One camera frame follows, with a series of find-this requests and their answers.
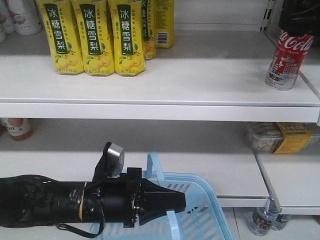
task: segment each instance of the yellow bottle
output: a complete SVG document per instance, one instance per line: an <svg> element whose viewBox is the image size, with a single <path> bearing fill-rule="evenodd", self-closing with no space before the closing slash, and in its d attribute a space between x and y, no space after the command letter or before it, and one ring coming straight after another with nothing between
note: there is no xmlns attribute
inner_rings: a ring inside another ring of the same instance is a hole
<svg viewBox="0 0 320 240"><path fill-rule="evenodd" d="M114 39L115 71L135 76L146 70L142 0L108 0Z"/></svg>
<svg viewBox="0 0 320 240"><path fill-rule="evenodd" d="M171 48L175 42L175 0L155 0L155 46Z"/></svg>
<svg viewBox="0 0 320 240"><path fill-rule="evenodd" d="M71 0L36 0L42 14L51 57L59 74L84 71L81 44Z"/></svg>
<svg viewBox="0 0 320 240"><path fill-rule="evenodd" d="M114 43L107 0L71 0L80 34L84 70L92 76L115 72Z"/></svg>
<svg viewBox="0 0 320 240"><path fill-rule="evenodd" d="M156 0L142 0L142 32L147 60L156 56Z"/></svg>

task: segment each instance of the light blue basket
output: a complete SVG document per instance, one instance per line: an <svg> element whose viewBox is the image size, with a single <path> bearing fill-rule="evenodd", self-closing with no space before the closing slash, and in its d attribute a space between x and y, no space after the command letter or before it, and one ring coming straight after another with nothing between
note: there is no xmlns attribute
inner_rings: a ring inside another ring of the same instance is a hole
<svg viewBox="0 0 320 240"><path fill-rule="evenodd" d="M123 228L123 223L107 223L96 240L234 240L212 187L194 174L163 172L156 152L148 154L142 176L162 187L185 193L185 211L154 219L145 225ZM97 233L99 224L90 225Z"/></svg>

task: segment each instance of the bottle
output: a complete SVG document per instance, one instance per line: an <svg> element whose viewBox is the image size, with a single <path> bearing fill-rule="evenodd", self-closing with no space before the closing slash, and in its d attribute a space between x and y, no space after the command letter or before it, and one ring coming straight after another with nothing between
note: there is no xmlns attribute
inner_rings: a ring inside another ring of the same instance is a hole
<svg viewBox="0 0 320 240"><path fill-rule="evenodd" d="M278 217L280 211L275 201L270 198L269 206L257 207L249 219L249 229L256 236L264 236L271 229L272 224Z"/></svg>
<svg viewBox="0 0 320 240"><path fill-rule="evenodd" d="M175 43L175 0L155 0L155 46L171 48Z"/></svg>
<svg viewBox="0 0 320 240"><path fill-rule="evenodd" d="M290 218L291 215L279 214L274 223L272 224L271 229L274 231L284 229Z"/></svg>
<svg viewBox="0 0 320 240"><path fill-rule="evenodd" d="M6 34L12 34L15 31L14 23L12 22L5 0L0 0L0 25L3 26Z"/></svg>
<svg viewBox="0 0 320 240"><path fill-rule="evenodd" d="M1 118L1 121L15 141L26 140L34 133L27 118Z"/></svg>
<svg viewBox="0 0 320 240"><path fill-rule="evenodd" d="M63 75L82 73L80 36L71 0L36 2L42 14L54 68Z"/></svg>
<svg viewBox="0 0 320 240"><path fill-rule="evenodd" d="M4 42L7 38L5 29L3 28L2 24L0 24L0 43Z"/></svg>
<svg viewBox="0 0 320 240"><path fill-rule="evenodd" d="M147 69L144 54L141 0L109 0L113 24L114 68L122 76Z"/></svg>
<svg viewBox="0 0 320 240"><path fill-rule="evenodd" d="M113 74L114 37L107 0L71 2L80 34L84 70L91 76Z"/></svg>
<svg viewBox="0 0 320 240"><path fill-rule="evenodd" d="M33 0L6 0L14 23L15 31L20 35L32 35L40 32L41 23Z"/></svg>

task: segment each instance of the black cable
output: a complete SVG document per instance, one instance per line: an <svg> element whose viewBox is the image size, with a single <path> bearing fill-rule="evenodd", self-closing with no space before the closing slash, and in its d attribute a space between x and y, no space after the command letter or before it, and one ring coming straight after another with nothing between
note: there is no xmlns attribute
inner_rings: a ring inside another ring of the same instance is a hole
<svg viewBox="0 0 320 240"><path fill-rule="evenodd" d="M99 225L98 233L91 233L91 232L83 231L79 228L76 228L74 226L70 226L65 223L60 223L60 224L56 225L56 227L59 230L69 231L69 232L72 232L74 234L77 234L79 236L89 238L89 239L94 239L94 238L98 237L104 231L104 228L105 228L105 215L104 215L104 211L103 211L101 205L97 202L97 199L95 199L92 195L90 195L89 198L95 203L95 205L97 206L98 212L99 212L100 225Z"/></svg>

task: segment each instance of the soda can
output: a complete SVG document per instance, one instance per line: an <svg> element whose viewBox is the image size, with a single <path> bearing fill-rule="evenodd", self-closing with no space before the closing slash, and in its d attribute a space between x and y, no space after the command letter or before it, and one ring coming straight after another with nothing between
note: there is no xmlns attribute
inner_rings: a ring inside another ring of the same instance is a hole
<svg viewBox="0 0 320 240"><path fill-rule="evenodd" d="M290 36L282 30L265 83L276 90L292 89L313 39L308 34Z"/></svg>

